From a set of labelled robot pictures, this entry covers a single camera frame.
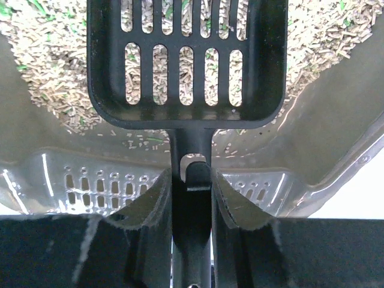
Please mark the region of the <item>brown litter box tray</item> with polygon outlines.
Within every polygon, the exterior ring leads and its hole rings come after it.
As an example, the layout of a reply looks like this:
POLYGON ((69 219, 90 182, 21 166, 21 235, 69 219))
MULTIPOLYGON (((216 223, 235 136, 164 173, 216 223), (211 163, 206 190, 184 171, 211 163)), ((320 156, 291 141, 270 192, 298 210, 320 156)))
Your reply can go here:
MULTIPOLYGON (((79 135, 34 106, 1 38, 1 214, 107 215, 170 166, 159 131, 79 135)), ((280 117, 214 134, 212 166, 279 217, 383 217, 383 27, 321 72, 280 117)))

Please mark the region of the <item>black litter scoop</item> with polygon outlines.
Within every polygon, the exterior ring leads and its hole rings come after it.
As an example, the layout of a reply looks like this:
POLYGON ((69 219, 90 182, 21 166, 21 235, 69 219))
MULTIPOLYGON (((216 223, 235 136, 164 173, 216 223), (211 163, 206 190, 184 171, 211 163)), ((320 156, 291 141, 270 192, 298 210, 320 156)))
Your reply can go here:
POLYGON ((212 138, 221 129, 271 122, 286 90, 287 1, 250 1, 239 39, 239 1, 229 2, 227 37, 220 2, 211 32, 201 33, 200 1, 173 1, 172 32, 162 30, 162 3, 152 3, 143 30, 141 1, 123 29, 121 1, 86 3, 88 94, 95 111, 126 130, 164 130, 170 141, 167 192, 172 204, 174 287, 210 287, 212 138))

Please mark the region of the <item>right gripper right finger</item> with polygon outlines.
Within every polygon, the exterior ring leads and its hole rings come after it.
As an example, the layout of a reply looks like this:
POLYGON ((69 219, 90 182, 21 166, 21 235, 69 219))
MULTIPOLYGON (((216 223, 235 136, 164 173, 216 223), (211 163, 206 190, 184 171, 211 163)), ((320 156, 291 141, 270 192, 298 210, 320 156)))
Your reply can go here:
POLYGON ((383 221, 277 218, 212 174, 217 287, 382 287, 383 221))

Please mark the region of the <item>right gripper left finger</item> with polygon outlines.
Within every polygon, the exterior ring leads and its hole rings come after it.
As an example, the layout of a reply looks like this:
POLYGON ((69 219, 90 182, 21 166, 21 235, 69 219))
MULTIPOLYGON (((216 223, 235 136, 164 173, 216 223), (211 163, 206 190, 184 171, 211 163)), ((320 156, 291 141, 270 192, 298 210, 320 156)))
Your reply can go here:
POLYGON ((172 174, 100 214, 1 218, 2 287, 169 287, 172 174))

